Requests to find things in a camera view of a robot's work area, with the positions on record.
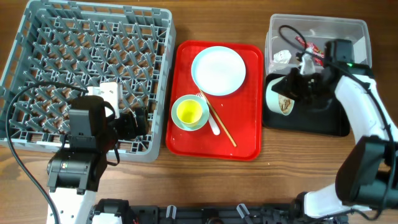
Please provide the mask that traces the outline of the light green bowl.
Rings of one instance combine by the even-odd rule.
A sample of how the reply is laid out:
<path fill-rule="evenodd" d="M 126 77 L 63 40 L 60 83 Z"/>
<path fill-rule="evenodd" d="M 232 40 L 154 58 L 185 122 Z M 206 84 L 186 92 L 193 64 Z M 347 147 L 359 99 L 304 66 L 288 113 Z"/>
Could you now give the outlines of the light green bowl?
<path fill-rule="evenodd" d="M 272 81 L 269 82 L 269 84 L 267 85 L 267 88 L 266 88 L 266 105 L 272 112 L 287 116 L 292 112 L 294 106 L 287 114 L 283 114 L 281 112 L 281 110 L 279 108 L 279 101 L 278 101 L 279 94 L 271 90 Z"/>

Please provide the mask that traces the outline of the white napkin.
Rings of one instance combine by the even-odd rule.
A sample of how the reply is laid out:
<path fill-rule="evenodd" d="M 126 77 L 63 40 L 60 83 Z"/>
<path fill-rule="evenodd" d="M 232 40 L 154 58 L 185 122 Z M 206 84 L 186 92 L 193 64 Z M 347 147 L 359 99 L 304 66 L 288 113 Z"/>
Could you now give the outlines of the white napkin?
<path fill-rule="evenodd" d="M 274 73 L 277 70 L 282 70 L 287 67 L 287 64 L 290 62 L 292 58 L 289 50 L 281 50 L 273 55 L 273 60 L 269 65 L 269 73 Z"/>

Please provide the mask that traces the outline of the red snack wrapper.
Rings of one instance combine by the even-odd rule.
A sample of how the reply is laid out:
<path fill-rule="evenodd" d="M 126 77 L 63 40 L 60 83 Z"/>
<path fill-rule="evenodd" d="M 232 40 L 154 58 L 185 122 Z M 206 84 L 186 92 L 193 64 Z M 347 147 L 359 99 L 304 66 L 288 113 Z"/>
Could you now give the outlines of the red snack wrapper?
<path fill-rule="evenodd" d="M 306 48 L 306 51 L 311 51 L 313 54 L 321 57 L 319 58 L 313 58 L 315 61 L 316 65 L 323 66 L 323 58 L 325 56 L 324 52 L 320 50 L 313 42 L 307 42 L 305 43 L 304 40 L 300 36 L 296 36 L 295 40 L 302 46 Z"/>

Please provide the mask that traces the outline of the yellow cup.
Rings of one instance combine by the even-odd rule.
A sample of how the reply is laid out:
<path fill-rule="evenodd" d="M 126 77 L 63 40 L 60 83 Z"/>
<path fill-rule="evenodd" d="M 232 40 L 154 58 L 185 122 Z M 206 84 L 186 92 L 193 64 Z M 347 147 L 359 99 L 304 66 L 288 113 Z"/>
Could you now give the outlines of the yellow cup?
<path fill-rule="evenodd" d="M 177 118 L 187 127 L 194 127 L 198 124 L 203 109 L 196 100 L 183 100 L 177 106 Z"/>

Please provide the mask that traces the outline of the rice and food scraps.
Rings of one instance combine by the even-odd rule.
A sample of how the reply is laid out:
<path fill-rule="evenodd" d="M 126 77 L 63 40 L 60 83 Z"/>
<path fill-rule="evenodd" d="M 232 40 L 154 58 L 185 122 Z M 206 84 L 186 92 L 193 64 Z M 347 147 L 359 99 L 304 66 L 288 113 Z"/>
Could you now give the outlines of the rice and food scraps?
<path fill-rule="evenodd" d="M 279 108 L 283 114 L 289 113 L 294 105 L 294 100 L 287 98 L 283 95 L 278 95 Z"/>

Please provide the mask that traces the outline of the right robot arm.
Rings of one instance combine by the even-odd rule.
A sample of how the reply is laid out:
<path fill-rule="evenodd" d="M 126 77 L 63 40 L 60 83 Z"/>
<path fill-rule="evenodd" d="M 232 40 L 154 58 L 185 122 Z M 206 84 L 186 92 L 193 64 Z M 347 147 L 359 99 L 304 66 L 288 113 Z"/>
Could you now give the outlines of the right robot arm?
<path fill-rule="evenodd" d="M 354 63 L 351 41 L 325 44 L 323 70 L 316 72 L 310 49 L 299 47 L 300 66 L 269 82 L 266 103 L 280 110 L 286 98 L 294 110 L 301 104 L 336 99 L 354 133 L 355 147 L 337 172 L 333 184 L 307 192 L 300 201 L 301 215 L 311 221 L 338 215 L 397 208 L 397 126 L 385 109 L 369 66 Z"/>

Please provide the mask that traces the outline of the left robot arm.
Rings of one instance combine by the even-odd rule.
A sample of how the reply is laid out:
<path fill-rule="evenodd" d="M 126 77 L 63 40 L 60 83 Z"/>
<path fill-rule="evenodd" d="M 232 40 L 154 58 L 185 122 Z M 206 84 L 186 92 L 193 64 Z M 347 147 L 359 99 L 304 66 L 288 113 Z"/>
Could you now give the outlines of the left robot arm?
<path fill-rule="evenodd" d="M 120 140 L 144 136 L 149 131 L 146 107 L 116 116 L 113 106 L 100 96 L 81 96 L 69 110 L 69 147 L 62 147 L 47 166 L 50 198 L 56 223 L 135 223 L 126 200 L 102 199 L 95 204 L 100 178 L 110 165 L 107 153 L 117 151 Z"/>

